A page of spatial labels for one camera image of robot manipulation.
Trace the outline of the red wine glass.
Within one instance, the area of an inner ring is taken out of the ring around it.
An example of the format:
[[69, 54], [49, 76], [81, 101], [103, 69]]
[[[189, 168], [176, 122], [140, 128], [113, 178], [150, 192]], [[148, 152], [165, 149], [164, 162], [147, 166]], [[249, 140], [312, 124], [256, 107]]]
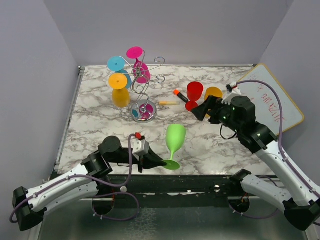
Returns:
[[187, 85], [187, 98], [189, 101], [185, 104], [185, 108], [189, 112], [198, 106], [197, 101], [201, 98], [203, 91], [204, 86], [198, 81], [193, 81]]

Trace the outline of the yellow wine glass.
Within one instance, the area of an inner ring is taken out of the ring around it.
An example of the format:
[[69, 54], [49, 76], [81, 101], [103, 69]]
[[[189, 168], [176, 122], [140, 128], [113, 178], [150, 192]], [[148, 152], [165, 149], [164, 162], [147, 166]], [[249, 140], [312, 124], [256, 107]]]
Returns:
[[223, 97], [223, 92], [218, 87], [209, 87], [205, 92], [204, 101], [206, 101], [209, 96], [221, 99]]
[[108, 79], [112, 88], [112, 102], [116, 107], [125, 108], [131, 101], [127, 83], [127, 77], [123, 73], [113, 73]]

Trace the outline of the green wine glass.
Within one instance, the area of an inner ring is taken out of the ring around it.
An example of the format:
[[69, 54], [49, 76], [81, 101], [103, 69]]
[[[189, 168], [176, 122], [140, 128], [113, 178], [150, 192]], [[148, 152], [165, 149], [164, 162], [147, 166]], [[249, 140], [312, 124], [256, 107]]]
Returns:
[[184, 145], [186, 138], [186, 128], [181, 124], [171, 124], [166, 131], [166, 146], [170, 152], [170, 158], [163, 160], [166, 163], [163, 166], [167, 170], [175, 171], [180, 168], [180, 164], [174, 161], [174, 154]]

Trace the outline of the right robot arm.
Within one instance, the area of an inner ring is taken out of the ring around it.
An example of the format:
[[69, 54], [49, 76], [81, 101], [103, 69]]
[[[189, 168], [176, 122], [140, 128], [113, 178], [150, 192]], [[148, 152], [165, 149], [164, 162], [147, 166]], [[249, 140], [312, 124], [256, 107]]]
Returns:
[[240, 196], [253, 194], [284, 213], [300, 231], [307, 230], [320, 217], [320, 187], [315, 184], [284, 152], [277, 137], [266, 125], [256, 120], [256, 106], [246, 96], [235, 96], [230, 103], [209, 96], [191, 111], [203, 121], [209, 115], [211, 124], [222, 124], [237, 134], [239, 142], [261, 159], [285, 186], [284, 190], [265, 183], [246, 170], [239, 171], [229, 189]]

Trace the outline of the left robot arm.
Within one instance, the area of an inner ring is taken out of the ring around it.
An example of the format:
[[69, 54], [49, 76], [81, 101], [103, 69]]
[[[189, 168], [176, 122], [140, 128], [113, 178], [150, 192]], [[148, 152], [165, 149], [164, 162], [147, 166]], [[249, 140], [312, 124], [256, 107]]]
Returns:
[[[51, 211], [73, 201], [120, 194], [131, 180], [134, 165], [140, 173], [167, 165], [150, 148], [143, 135], [133, 133], [128, 138], [135, 138], [135, 145], [122, 147], [118, 137], [108, 136], [96, 151], [67, 173], [33, 188], [16, 188], [9, 221], [18, 224], [21, 231], [29, 230], [40, 224]], [[112, 163], [128, 165], [129, 172], [124, 182], [111, 183], [107, 180], [113, 171]]]

